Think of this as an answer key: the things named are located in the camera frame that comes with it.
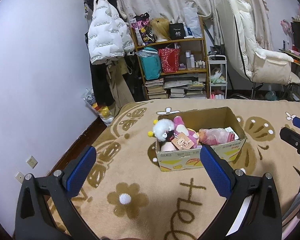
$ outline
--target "beige blanket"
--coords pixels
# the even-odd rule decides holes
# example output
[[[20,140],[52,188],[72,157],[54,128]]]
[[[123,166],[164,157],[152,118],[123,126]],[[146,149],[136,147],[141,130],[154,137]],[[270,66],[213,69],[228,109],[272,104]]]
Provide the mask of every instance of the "beige blanket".
[[[159,114],[222,106],[232,109],[248,138],[231,166],[244,168],[249,175],[272,173],[285,212],[300,187],[300,156],[280,139],[279,132],[284,126],[293,127],[293,115],[300,117],[300,103],[156,99],[126,105],[93,144],[97,162],[80,195],[72,199],[91,229],[110,239],[198,238],[225,199],[204,168],[160,171],[155,138],[147,132]],[[49,205],[65,230],[52,201]]]

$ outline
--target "black box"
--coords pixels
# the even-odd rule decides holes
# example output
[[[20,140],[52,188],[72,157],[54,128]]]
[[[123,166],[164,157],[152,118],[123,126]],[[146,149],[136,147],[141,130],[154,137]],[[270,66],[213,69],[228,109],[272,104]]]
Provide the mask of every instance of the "black box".
[[[172,40],[181,40],[186,36],[183,23],[174,23],[169,25],[169,34]]]

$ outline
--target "white bottle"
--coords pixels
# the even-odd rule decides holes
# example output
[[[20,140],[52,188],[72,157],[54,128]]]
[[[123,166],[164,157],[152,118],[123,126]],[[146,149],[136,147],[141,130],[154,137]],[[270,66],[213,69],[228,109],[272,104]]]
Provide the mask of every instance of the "white bottle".
[[[191,69],[191,59],[190,59],[189,52],[186,52],[186,64],[187,64],[187,69]]]
[[[191,68],[195,68],[195,64],[194,64],[194,55],[190,56],[190,62],[191,62]]]
[[[188,34],[188,29],[187,29],[187,26],[186,26],[186,23],[185,22],[183,22],[183,28],[185,29],[185,33],[186,33],[186,36],[188,36],[189,34]]]

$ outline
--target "cardboard box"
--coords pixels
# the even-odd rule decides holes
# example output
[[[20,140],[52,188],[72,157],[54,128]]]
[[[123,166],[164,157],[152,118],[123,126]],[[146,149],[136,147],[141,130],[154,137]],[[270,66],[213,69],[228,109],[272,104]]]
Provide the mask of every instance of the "cardboard box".
[[[160,119],[173,120],[176,116],[181,116],[187,128],[199,131],[211,128],[231,127],[239,136],[239,140],[212,146],[212,149],[221,159],[227,162],[234,161],[246,141],[246,135],[241,128],[237,118],[229,107],[210,108],[202,110],[191,110],[175,114],[159,115]],[[156,154],[161,171],[181,171],[203,167],[200,162],[201,148],[189,150],[176,150],[162,152],[161,142],[156,140]]]

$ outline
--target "white wall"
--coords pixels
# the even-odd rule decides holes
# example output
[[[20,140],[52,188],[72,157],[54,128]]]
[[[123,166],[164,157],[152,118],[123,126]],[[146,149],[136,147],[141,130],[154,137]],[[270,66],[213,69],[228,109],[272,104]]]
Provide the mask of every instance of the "white wall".
[[[265,0],[269,8],[268,18],[271,28],[274,50],[283,48],[283,40],[287,41],[280,25],[281,20],[291,22],[291,17],[296,17],[298,12],[298,0]]]
[[[297,0],[265,0],[267,7],[269,8],[268,18],[272,34],[272,40],[274,45],[274,51],[282,49],[283,40],[287,41],[287,36],[284,34],[282,27],[280,25],[281,20],[286,19],[291,21],[291,17],[295,17],[298,11],[298,1]],[[250,90],[252,88],[252,83],[243,77],[241,77],[232,67],[228,64],[229,74],[234,86],[234,89],[239,90]],[[262,90],[280,90],[281,86],[277,84],[264,84]]]
[[[0,223],[9,234],[17,172],[47,175],[96,118],[81,99],[91,87],[87,31],[83,0],[0,1]]]

